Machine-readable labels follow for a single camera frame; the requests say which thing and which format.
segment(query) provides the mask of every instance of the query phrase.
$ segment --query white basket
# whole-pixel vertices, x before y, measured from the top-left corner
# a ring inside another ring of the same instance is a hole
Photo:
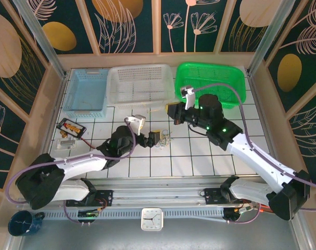
[[[107,101],[120,109],[163,107],[175,98],[170,67],[165,64],[111,68]]]

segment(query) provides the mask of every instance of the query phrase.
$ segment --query decorative wallpaper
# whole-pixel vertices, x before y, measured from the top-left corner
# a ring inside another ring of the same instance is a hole
[[[312,182],[316,183],[316,96],[289,121]]]
[[[75,0],[27,0],[27,3],[56,54],[93,53]]]
[[[316,0],[309,1],[269,64],[288,111],[316,83]]]
[[[45,68],[0,3],[0,88],[30,113]]]
[[[288,16],[286,17],[286,20],[285,20],[284,24],[282,25],[280,31],[279,31],[278,34],[276,35],[274,41],[271,43],[271,46],[269,47],[269,49],[268,49],[266,55],[264,56],[264,60],[267,60],[267,59],[268,59],[270,53],[272,52],[274,46],[276,45],[277,40],[278,40],[279,37],[282,35],[283,31],[285,30],[285,28],[286,28],[288,22],[290,21],[291,17],[293,16],[293,14],[294,14],[296,8],[298,7],[298,5],[300,4],[300,2],[301,2],[301,0],[296,0],[296,1],[294,2],[294,5],[293,5],[293,8],[292,8],[291,12],[290,12],[290,13],[288,14]]]
[[[85,2],[102,54],[153,52],[151,0]]]
[[[31,30],[28,28],[27,24],[23,21],[23,18],[22,18],[22,16],[19,14],[19,11],[18,11],[17,7],[14,5],[13,1],[12,1],[12,0],[8,0],[8,1],[12,4],[13,9],[16,11],[17,15],[20,17],[20,20],[21,20],[21,22],[23,23],[23,25],[25,26],[26,30],[29,32],[29,34],[31,35],[31,37],[34,39],[35,44],[38,46],[38,48],[39,48],[39,50],[41,51],[41,53],[42,53],[44,59],[45,59],[46,61],[49,61],[48,58],[47,58],[47,56],[45,55],[44,51],[43,51],[42,48],[40,47],[39,43],[38,43],[38,42],[36,41],[36,39],[34,38],[33,33],[32,33]]]
[[[221,52],[254,52],[281,0],[237,0]]]
[[[0,189],[4,187],[25,125],[0,101]]]
[[[162,0],[161,52],[213,52],[227,0]]]

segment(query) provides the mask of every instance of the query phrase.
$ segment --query blue basket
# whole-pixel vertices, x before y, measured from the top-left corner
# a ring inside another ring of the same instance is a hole
[[[72,70],[64,102],[70,118],[104,118],[108,69]]]

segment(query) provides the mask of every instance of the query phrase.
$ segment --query clock face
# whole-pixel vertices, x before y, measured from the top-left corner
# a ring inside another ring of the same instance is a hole
[[[142,210],[142,229],[144,231],[160,231],[163,227],[163,212],[160,208],[144,208]]]

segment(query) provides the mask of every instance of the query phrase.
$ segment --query blue mug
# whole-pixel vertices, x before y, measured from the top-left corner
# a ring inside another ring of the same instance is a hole
[[[19,211],[10,219],[8,232],[13,236],[35,234],[41,228],[44,216],[43,212],[34,215],[26,210]]]

